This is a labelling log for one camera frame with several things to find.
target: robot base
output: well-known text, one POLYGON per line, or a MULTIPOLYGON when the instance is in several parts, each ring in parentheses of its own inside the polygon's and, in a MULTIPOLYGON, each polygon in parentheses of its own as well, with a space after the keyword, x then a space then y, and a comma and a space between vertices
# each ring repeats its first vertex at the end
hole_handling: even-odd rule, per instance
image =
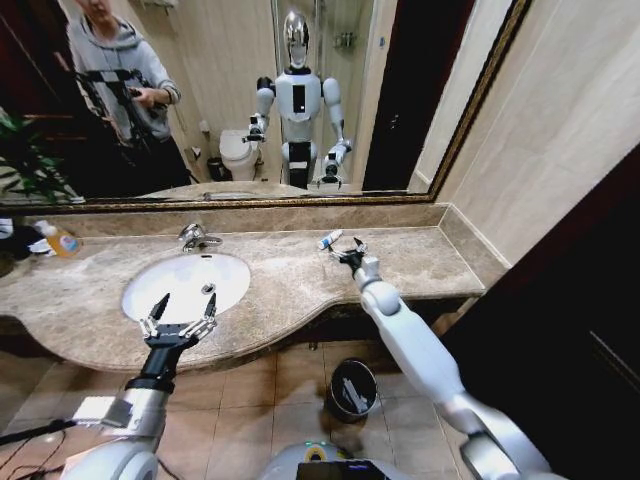
POLYGON ((276 455, 258 477, 259 480, 295 480, 304 478, 409 480, 393 465, 378 460, 350 459, 346 451, 326 442, 291 445, 276 455))

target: white bottle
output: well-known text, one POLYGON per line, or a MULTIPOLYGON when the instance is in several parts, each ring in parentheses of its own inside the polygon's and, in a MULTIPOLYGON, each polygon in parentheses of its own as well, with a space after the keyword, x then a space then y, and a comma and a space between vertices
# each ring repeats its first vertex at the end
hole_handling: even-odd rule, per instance
POLYGON ((324 250, 342 236, 342 230, 334 230, 318 242, 318 249, 324 250))

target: faucet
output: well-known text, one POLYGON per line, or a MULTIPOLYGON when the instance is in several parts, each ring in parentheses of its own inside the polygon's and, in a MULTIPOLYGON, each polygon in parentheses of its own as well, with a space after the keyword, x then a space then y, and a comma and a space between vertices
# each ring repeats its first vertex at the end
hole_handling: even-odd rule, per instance
POLYGON ((208 234, 197 223, 192 223, 191 225, 184 227, 182 232, 180 232, 180 235, 178 235, 178 239, 185 242, 184 247, 182 247, 182 251, 185 253, 191 252, 191 250, 196 247, 205 248, 222 245, 221 238, 208 234))

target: marble countertop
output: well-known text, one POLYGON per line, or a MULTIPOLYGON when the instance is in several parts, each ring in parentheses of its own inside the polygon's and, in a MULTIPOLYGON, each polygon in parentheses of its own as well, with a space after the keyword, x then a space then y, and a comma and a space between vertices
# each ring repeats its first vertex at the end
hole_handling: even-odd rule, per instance
POLYGON ((311 195, 309 190, 273 182, 207 182, 170 188, 141 195, 140 198, 170 198, 171 200, 202 200, 205 193, 219 198, 272 198, 311 195))
MULTIPOLYGON (((180 368, 222 365, 282 340, 328 307, 359 301, 345 265, 317 249, 324 231, 229 233, 217 253, 243 259, 251 284, 218 327, 187 350, 180 368)), ((437 227, 345 230, 369 245, 380 273, 404 298, 479 296, 484 286, 437 227)), ((144 267, 182 255, 174 236, 86 239, 72 258, 30 258, 0 279, 0 314, 15 317, 53 353, 98 370, 138 371, 148 354, 136 322, 121 310, 144 267)))

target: black trash can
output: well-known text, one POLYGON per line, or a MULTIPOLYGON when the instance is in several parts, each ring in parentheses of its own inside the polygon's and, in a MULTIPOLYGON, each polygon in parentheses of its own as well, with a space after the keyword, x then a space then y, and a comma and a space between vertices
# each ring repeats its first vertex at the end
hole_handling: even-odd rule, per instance
POLYGON ((224 166, 220 157, 208 159, 207 168, 214 182, 230 182, 233 179, 231 172, 224 166))
POLYGON ((367 416, 378 396, 378 386, 362 360, 347 358, 331 375, 326 406, 334 417, 354 423, 367 416))

